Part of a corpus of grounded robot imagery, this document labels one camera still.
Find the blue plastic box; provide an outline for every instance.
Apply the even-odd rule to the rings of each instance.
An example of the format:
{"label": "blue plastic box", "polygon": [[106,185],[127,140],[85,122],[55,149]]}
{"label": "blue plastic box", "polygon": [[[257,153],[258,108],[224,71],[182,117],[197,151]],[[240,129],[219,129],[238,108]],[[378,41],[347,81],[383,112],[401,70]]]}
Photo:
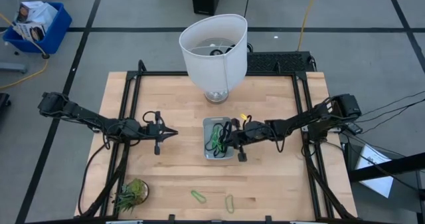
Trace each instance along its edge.
{"label": "blue plastic box", "polygon": [[[69,28],[72,19],[66,12],[62,3],[48,2],[51,6],[58,10],[56,17],[47,30],[42,41],[35,41],[46,54],[54,54],[59,48],[60,43],[64,39],[66,30]],[[41,51],[29,41],[25,41],[22,36],[16,33],[12,27],[9,27],[3,35],[3,40],[13,44],[19,50],[30,53],[41,53]]]}

